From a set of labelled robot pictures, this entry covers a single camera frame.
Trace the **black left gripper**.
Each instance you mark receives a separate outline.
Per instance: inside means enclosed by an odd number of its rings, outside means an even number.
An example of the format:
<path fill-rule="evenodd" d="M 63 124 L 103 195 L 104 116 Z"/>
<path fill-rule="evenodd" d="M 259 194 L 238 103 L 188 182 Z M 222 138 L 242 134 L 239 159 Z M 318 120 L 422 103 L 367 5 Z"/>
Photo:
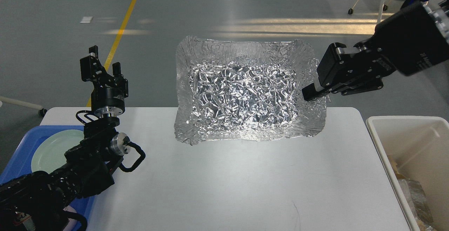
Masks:
<path fill-rule="evenodd" d="M 91 110 L 96 117 L 117 117 L 125 112 L 125 98 L 129 96 L 128 80 L 123 76 L 121 64 L 112 64 L 115 87 L 106 87 L 106 69 L 100 63 L 98 46 L 88 49 L 88 55 L 80 59 L 80 73 L 83 82 L 92 82 Z"/>

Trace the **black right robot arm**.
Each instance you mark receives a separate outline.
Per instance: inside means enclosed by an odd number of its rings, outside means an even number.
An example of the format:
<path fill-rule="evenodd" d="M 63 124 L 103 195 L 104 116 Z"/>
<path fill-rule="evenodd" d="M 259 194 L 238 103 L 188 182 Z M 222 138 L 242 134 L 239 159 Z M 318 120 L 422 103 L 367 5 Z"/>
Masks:
<path fill-rule="evenodd" d="M 310 101 L 330 93 L 353 95 L 383 87 L 382 78 L 398 71 L 411 76 L 449 57 L 448 0 L 405 0 L 400 10 L 378 23 L 374 34 L 348 48 L 328 46 L 314 83 L 302 89 Z"/>

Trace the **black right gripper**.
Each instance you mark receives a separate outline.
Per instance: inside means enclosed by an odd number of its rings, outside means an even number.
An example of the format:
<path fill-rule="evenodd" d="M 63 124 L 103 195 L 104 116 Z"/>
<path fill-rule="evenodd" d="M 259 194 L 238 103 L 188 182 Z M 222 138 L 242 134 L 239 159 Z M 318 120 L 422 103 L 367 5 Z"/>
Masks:
<path fill-rule="evenodd" d="M 372 91 L 368 68 L 357 58 L 363 55 L 358 47 L 377 52 L 392 72 L 410 76 L 448 60 L 448 16 L 440 7 L 414 2 L 380 22 L 374 34 L 355 47 L 330 44 L 316 68 L 317 78 L 302 88 L 304 100 Z"/>

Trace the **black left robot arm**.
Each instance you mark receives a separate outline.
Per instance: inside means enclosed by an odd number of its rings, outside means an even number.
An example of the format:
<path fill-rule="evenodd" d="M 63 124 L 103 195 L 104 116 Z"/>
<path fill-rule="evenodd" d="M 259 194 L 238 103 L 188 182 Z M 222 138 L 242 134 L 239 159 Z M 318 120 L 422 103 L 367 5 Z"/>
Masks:
<path fill-rule="evenodd" d="M 114 184 L 117 169 L 133 172 L 145 159 L 141 147 L 116 130 L 125 112 L 128 80 L 120 63 L 112 68 L 110 75 L 96 45 L 80 59 L 81 79 L 94 86 L 90 110 L 75 115 L 84 125 L 84 138 L 65 152 L 66 163 L 53 172 L 35 171 L 1 184 L 2 231 L 62 231 L 70 220 L 85 231 L 85 216 L 66 207 L 74 199 L 102 193 Z"/>

